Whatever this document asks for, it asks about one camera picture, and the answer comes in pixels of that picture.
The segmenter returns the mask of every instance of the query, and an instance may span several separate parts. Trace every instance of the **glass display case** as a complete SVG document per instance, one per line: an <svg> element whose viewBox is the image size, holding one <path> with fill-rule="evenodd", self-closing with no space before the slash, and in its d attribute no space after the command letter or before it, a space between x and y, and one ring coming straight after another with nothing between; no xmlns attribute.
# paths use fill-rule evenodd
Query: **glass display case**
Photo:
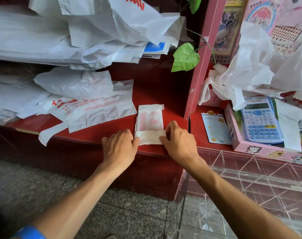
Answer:
<svg viewBox="0 0 302 239"><path fill-rule="evenodd" d="M199 149L223 179L302 236L302 166L251 155ZM208 194L183 171L167 238L237 238Z"/></svg>

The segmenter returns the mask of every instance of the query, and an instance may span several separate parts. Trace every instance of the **tiled floor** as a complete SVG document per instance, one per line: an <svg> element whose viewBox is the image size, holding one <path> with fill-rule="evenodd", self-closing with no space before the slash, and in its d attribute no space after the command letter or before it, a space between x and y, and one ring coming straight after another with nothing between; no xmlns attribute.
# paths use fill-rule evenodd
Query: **tiled floor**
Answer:
<svg viewBox="0 0 302 239"><path fill-rule="evenodd" d="M81 180L0 160L0 239L9 238ZM171 203L121 189L108 189L76 238L168 238L172 233Z"/></svg>

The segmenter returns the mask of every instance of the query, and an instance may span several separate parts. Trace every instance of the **artificial leaf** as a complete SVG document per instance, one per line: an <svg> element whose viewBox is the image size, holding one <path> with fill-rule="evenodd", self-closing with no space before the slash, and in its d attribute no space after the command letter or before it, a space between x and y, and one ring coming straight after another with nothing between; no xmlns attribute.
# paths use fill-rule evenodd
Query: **artificial leaf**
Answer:
<svg viewBox="0 0 302 239"><path fill-rule="evenodd" d="M191 13L194 14L200 7L202 0L187 0L190 3Z"/></svg>
<svg viewBox="0 0 302 239"><path fill-rule="evenodd" d="M200 62L200 55L194 52L190 43L182 44L173 54L174 62L171 72L191 70Z"/></svg>

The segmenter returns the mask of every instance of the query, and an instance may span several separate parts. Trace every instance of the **blue calculator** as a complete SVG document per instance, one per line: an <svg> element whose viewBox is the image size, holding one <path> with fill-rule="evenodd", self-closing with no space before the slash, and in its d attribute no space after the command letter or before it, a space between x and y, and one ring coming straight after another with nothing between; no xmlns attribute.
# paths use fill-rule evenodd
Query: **blue calculator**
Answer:
<svg viewBox="0 0 302 239"><path fill-rule="evenodd" d="M271 100L267 96L248 97L245 104L241 111L247 140L265 144L282 143L284 138Z"/></svg>

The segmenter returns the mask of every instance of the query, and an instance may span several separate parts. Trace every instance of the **card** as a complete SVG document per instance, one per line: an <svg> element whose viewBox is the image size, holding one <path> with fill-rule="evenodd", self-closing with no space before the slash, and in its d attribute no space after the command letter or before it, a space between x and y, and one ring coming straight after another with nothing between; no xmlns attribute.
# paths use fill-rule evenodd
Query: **card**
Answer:
<svg viewBox="0 0 302 239"><path fill-rule="evenodd" d="M232 144L227 124L222 114L210 115L210 113L202 113L202 118L209 142Z"/></svg>

